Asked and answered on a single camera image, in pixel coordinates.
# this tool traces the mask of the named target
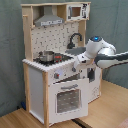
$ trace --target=backsplash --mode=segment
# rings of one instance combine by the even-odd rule
[[[79,22],[70,22],[51,26],[35,27],[31,31],[33,58],[44,50],[65,51],[70,43],[70,37],[78,33]],[[75,47],[78,46],[78,36],[73,38]]]

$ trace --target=faucet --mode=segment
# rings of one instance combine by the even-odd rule
[[[72,42],[72,39],[73,39],[73,37],[74,37],[75,35],[80,36],[80,41],[82,41],[82,35],[81,35],[80,33],[74,33],[74,34],[71,36],[71,38],[70,38],[70,43],[69,43],[68,46],[67,46],[68,49],[72,49],[73,47],[75,47],[75,44],[73,44],[73,42]]]

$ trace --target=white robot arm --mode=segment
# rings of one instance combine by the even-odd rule
[[[113,45],[105,42],[102,37],[91,37],[86,45],[86,51],[77,56],[74,63],[73,71],[79,64],[88,65],[94,59],[95,64],[102,69],[128,63],[128,52],[116,54],[116,49]]]

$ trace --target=wooden table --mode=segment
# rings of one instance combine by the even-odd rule
[[[115,128],[128,118],[128,89],[102,80],[102,95],[89,104],[89,115],[77,119],[87,128]]]
[[[0,118],[0,128],[44,128],[37,119],[23,109],[14,111]],[[81,128],[73,121],[57,123],[50,128]]]

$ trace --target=pot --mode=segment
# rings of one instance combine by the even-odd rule
[[[43,62],[53,61],[54,60],[54,52],[53,51],[39,52],[39,59]]]

